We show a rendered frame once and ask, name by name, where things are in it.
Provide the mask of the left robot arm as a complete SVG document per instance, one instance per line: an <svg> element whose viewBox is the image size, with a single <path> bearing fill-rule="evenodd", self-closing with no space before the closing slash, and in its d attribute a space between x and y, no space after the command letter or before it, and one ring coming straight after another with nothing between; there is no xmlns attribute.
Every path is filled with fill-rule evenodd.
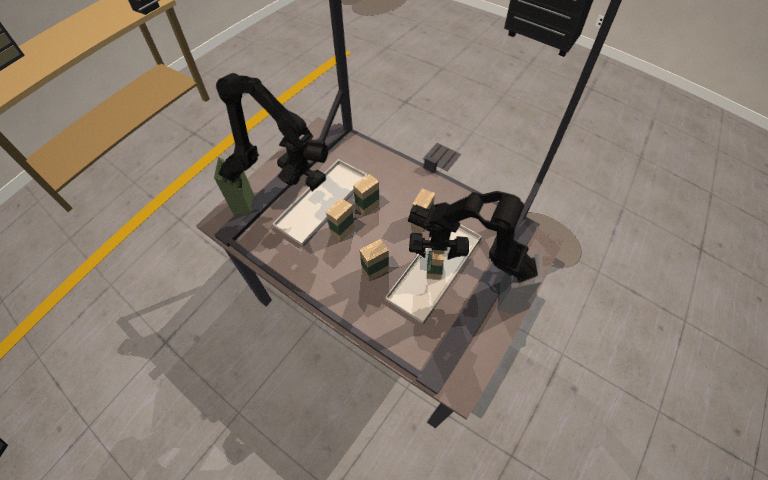
<svg viewBox="0 0 768 480"><path fill-rule="evenodd" d="M499 202L491 220L484 220L479 214L483 204L495 201ZM424 229L430 231L429 237L433 233L438 239L447 239L451 231L457 232L459 221L476 218L487 229L497 231L498 248L496 236L489 251L489 258L494 266L510 276L517 277L519 283L538 276L535 258L532 260L527 254L528 246L514 240L515 227L524 208L524 203L519 197L500 191L485 194L472 192L469 196L448 205L446 202L434 204L432 209L428 210L415 204L410 210L408 222L425 227Z"/></svg>

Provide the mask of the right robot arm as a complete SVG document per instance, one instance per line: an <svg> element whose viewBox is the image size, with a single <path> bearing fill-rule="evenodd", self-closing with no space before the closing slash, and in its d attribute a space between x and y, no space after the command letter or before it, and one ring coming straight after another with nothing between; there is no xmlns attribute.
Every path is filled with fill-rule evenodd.
<svg viewBox="0 0 768 480"><path fill-rule="evenodd" d="M297 114L288 111L260 79L231 73L217 81L216 89L220 99L226 104L235 142L234 154L223 162L219 175L234 183L243 171L248 170L258 160L257 146L253 146L248 138L241 104L242 93L249 93L277 122L284 136L279 146L286 147L290 160L299 161L304 158L321 163L326 161L328 148L325 141L311 140L313 135L306 122ZM304 137L299 139L302 134ZM290 186L296 185L303 172L299 166L292 165L288 160L286 162L287 165L283 167L278 178Z"/></svg>

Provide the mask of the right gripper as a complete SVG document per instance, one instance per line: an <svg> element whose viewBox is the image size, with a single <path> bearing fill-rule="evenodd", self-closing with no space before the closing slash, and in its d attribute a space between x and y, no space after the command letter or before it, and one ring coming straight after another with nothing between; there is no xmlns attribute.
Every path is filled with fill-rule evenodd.
<svg viewBox="0 0 768 480"><path fill-rule="evenodd" d="M288 158L288 153L286 152L284 155L282 155L278 160L277 164L280 168L283 169L284 166L286 166L286 159ZM302 170L303 174L305 174L307 177L305 185L310 187L311 191L313 192L313 189L318 188L324 181L326 181L326 175L322 173L319 170L315 170L314 172L309 169L311 166L311 163L309 163L306 159L302 159L299 161L292 161L289 158L287 159L292 165L299 166L299 168Z"/></svg>

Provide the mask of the tan rectangular block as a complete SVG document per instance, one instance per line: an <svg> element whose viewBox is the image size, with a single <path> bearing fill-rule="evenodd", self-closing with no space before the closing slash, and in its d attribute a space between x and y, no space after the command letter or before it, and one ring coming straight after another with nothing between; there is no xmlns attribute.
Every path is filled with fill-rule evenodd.
<svg viewBox="0 0 768 480"><path fill-rule="evenodd" d="M355 228L352 205L342 198L326 212L326 215L331 235L340 241Z"/></svg>
<svg viewBox="0 0 768 480"><path fill-rule="evenodd" d="M428 253L426 279L440 279L443 274L444 251L432 250ZM442 266L442 268L441 268ZM441 271L440 271L441 270Z"/></svg>
<svg viewBox="0 0 768 480"><path fill-rule="evenodd" d="M379 181L370 174L353 185L356 209L364 216L380 205Z"/></svg>
<svg viewBox="0 0 768 480"><path fill-rule="evenodd" d="M360 249L363 273L371 281L389 271L389 250L381 239Z"/></svg>
<svg viewBox="0 0 768 480"><path fill-rule="evenodd" d="M427 209L431 210L433 205L434 205L434 198L435 198L435 193L432 193L432 192L427 191L425 189L421 189L420 193L418 194L418 196L416 197L415 201L413 202L412 207L415 204L417 204L419 206L422 206L424 208L427 208ZM424 231L424 228L419 227L419 226L417 226L417 225L415 225L413 223L411 223L411 227L413 227L415 229L418 228L419 230Z"/></svg>

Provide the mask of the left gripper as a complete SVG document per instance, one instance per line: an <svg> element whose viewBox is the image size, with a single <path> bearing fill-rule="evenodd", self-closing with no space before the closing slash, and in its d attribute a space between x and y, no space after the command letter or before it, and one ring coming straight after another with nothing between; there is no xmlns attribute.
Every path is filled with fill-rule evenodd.
<svg viewBox="0 0 768 480"><path fill-rule="evenodd" d="M431 240L425 240L425 238L422 238L422 235L422 233L410 234L409 251L421 255L423 258L425 258L426 255L425 248L447 251L447 246L452 247L449 250L447 260L455 257L467 256L469 253L469 239L467 237L456 236L457 242L456 239L450 240L449 242L450 237L447 239L438 239L432 233ZM449 243L449 245L447 245L447 243Z"/></svg>

